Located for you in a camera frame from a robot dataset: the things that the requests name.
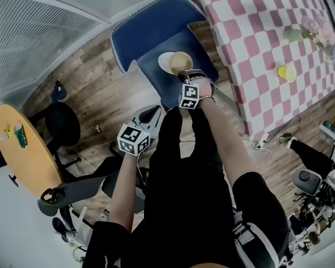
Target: blue chair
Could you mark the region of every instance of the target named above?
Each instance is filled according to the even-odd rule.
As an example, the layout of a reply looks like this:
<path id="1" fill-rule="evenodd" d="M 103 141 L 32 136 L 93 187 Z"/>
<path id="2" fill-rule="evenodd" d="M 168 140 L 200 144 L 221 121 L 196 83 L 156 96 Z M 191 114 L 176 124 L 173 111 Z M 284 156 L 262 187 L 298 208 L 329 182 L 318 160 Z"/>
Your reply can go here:
<path id="1" fill-rule="evenodd" d="M 191 22 L 205 21 L 205 14 L 191 0 L 155 0 L 119 23 L 111 33 L 116 62 L 126 73 L 134 61 L 169 108 L 178 105 L 181 82 L 163 71 L 157 60 L 167 51 L 187 52 L 194 69 L 213 82 L 218 72 L 195 35 Z"/>

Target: forearm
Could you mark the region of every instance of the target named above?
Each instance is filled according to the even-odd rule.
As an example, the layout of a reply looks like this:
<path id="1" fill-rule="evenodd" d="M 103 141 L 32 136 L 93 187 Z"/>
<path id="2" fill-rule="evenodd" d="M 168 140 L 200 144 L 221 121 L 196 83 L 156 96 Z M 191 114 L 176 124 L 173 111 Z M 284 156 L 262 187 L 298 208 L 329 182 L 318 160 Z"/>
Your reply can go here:
<path id="1" fill-rule="evenodd" d="M 109 221 L 131 231 L 134 217 L 137 157 L 125 154 L 114 188 Z"/>
<path id="2" fill-rule="evenodd" d="M 200 106 L 210 125 L 227 178 L 233 186 L 241 175 L 256 171 L 256 168 L 237 131 L 213 100 L 202 99 Z"/>

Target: white cube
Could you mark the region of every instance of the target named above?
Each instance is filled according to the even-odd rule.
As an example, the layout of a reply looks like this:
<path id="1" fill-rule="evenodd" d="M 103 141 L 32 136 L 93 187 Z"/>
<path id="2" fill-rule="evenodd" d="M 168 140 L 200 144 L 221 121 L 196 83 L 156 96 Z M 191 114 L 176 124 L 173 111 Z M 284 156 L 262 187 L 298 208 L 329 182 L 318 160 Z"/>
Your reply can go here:
<path id="1" fill-rule="evenodd" d="M 148 148 L 150 133 L 140 128 L 123 124 L 118 137 L 119 149 L 125 153 L 138 156 Z"/>
<path id="2" fill-rule="evenodd" d="M 199 103 L 200 87 L 198 84 L 183 84 L 179 96 L 179 107 L 195 109 Z"/>

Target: black sleeve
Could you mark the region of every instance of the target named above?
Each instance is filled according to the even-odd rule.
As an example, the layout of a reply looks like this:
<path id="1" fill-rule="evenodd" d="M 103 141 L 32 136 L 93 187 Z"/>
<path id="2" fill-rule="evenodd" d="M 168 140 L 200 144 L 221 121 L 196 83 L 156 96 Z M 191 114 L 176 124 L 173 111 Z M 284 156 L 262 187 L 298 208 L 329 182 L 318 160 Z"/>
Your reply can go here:
<path id="1" fill-rule="evenodd" d="M 129 232 L 120 224 L 96 222 L 90 238 L 83 268 L 110 268 L 122 256 Z"/>
<path id="2" fill-rule="evenodd" d="M 252 222 L 267 236 L 278 256 L 283 255 L 288 237 L 288 222 L 283 207 L 259 173 L 240 176 L 233 195 L 243 219 Z"/>

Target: table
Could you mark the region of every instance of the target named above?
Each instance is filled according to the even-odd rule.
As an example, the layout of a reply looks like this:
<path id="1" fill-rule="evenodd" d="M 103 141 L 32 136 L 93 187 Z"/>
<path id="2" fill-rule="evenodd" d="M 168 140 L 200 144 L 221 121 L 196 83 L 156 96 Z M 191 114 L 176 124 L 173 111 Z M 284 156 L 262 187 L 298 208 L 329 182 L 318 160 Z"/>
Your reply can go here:
<path id="1" fill-rule="evenodd" d="M 22 124 L 27 146 L 21 148 L 15 137 L 0 141 L 1 153 L 20 183 L 40 197 L 48 188 L 61 184 L 61 176 L 50 151 L 27 118 L 16 108 L 0 105 L 0 137 L 5 129 Z"/>
<path id="2" fill-rule="evenodd" d="M 335 63 L 309 39 L 289 43 L 285 30 L 302 16 L 329 19 L 323 0 L 198 0 L 209 18 L 217 51 L 229 71 L 245 133 L 258 140 L 335 89 Z M 277 75 L 294 64 L 297 79 Z"/>

